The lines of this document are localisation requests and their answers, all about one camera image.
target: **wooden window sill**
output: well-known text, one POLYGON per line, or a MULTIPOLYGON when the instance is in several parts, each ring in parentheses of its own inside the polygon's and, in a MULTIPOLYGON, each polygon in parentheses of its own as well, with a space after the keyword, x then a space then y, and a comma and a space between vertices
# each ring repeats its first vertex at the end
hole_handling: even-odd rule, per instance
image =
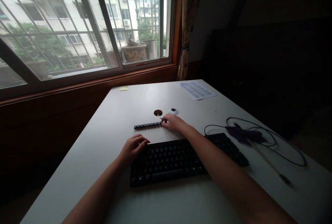
POLYGON ((52 94, 57 94, 57 93, 65 92, 65 91, 70 91, 70 90, 74 90, 74 89, 79 89, 79 88, 83 88, 83 87, 93 86, 93 85, 97 85, 97 84, 101 84, 101 83, 105 84, 105 86, 109 87, 110 89, 115 86, 132 85, 132 84, 136 84, 136 82, 147 80, 147 79, 150 79, 153 77, 177 73, 177 68, 178 68, 178 66, 176 64, 171 63, 171 64, 167 64, 167 65, 162 65, 162 66, 146 68, 146 69, 142 69, 139 71, 133 71, 133 72, 129 72, 129 73, 104 77, 101 79, 91 80, 91 81, 87 81, 87 82, 76 83, 76 84, 72 84, 69 86, 58 87, 58 88, 54 88, 54 89, 50 89, 50 90, 46 90, 46 91, 42 91, 42 92, 26 94, 23 96, 5 99, 5 100, 0 101, 0 106, 13 104, 16 102, 21 102, 21 101, 26 101, 26 100, 31 100, 31 99, 44 97, 44 96, 48 96, 48 95, 52 95, 52 94))

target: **hand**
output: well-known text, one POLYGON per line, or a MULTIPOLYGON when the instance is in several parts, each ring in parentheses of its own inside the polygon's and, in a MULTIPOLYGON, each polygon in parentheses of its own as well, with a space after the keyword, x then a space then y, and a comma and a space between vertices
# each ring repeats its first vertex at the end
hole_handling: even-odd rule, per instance
POLYGON ((166 127, 168 129, 174 130, 174 131, 178 131, 178 132, 183 132, 183 129, 188 126, 188 124, 186 122, 184 122, 181 118, 179 118, 178 116, 174 115, 174 114, 166 114, 163 119, 166 119, 168 121, 168 123, 162 123, 163 127, 166 127))
POLYGON ((141 134, 136 134, 129 138, 117 157, 119 166, 124 168, 131 164, 148 143, 150 141, 141 134))

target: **black cable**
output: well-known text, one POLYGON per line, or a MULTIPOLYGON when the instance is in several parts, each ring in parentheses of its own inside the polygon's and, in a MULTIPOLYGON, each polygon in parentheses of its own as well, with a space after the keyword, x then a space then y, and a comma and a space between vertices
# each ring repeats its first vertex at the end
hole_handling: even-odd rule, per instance
MULTIPOLYGON (((266 129, 266 128, 264 128, 264 127, 262 127, 262 126, 260 126, 260 125, 258 125, 258 124, 256 124, 256 123, 254 123, 254 122, 251 122, 251 121, 248 121, 248 120, 244 120, 244 119, 241 119, 241 118, 237 118, 237 117, 229 117, 229 118, 226 119, 226 124, 227 124, 227 126, 229 126, 229 127, 230 127, 230 125, 228 124, 228 120, 229 120, 229 119, 242 120, 242 121, 245 121, 245 122, 248 122, 248 123, 251 123, 251 124, 256 125, 255 127, 250 127, 250 128, 248 128, 248 129, 244 129, 244 131, 248 131, 248 130, 251 130, 251 129, 254 129, 254 128, 265 130, 267 133, 269 133, 269 134, 271 135, 271 137, 272 137, 273 140, 274 140, 274 143, 273 143, 273 144, 270 144, 270 145, 265 145, 265 144, 262 144, 262 143, 261 143, 262 146, 264 146, 264 147, 270 149, 271 151, 273 151, 274 153, 278 154, 279 156, 281 156, 282 158, 286 159, 287 161, 291 162, 292 164, 295 164, 295 165, 300 166, 300 167, 306 167, 306 166, 307 166, 307 160, 305 159, 305 157, 303 156, 303 154, 301 153, 301 151, 300 151, 299 149, 297 149, 294 145, 292 145, 291 143, 289 143, 289 142, 288 142, 286 139, 284 139, 283 137, 279 136, 278 134, 276 134, 276 133, 274 133, 274 132, 272 132, 272 131, 270 131, 270 130, 268 130, 268 129, 266 129), (292 148, 294 148, 294 149, 300 154, 300 156, 301 156, 301 158, 302 158, 302 160, 303 160, 303 165, 301 165, 301 164, 297 164, 297 163, 295 163, 295 162, 289 160, 288 158, 284 157, 284 156, 281 155, 280 153, 276 152, 275 150, 271 149, 270 147, 272 147, 272 146, 276 146, 276 145, 278 144, 278 143, 277 143, 277 140, 275 139, 275 137, 274 137, 273 135, 275 135, 275 136, 281 138, 281 139, 284 140, 288 145, 290 145, 292 148)), ((217 127, 226 128, 226 127, 221 126, 221 125, 207 125, 207 126, 204 128, 204 134, 205 134, 205 135, 206 135, 206 131, 205 131, 205 130, 206 130, 206 128, 209 127, 209 126, 217 126, 217 127)))

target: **row of keycaps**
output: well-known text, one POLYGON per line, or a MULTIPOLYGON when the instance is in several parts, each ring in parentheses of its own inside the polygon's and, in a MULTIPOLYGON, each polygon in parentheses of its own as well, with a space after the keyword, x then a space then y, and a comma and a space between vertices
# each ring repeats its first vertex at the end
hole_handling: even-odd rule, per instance
POLYGON ((154 123, 150 123, 150 124, 148 123, 148 124, 134 125, 134 129, 161 126, 161 125, 162 125, 162 122, 154 122, 154 123))

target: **right hand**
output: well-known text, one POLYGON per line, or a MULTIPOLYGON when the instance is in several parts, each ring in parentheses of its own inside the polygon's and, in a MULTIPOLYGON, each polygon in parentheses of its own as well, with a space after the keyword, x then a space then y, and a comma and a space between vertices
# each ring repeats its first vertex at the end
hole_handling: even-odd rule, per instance
POLYGON ((182 132, 183 129, 188 126, 186 122, 174 114, 166 114, 163 119, 166 119, 168 123, 162 123, 162 126, 174 131, 182 132))

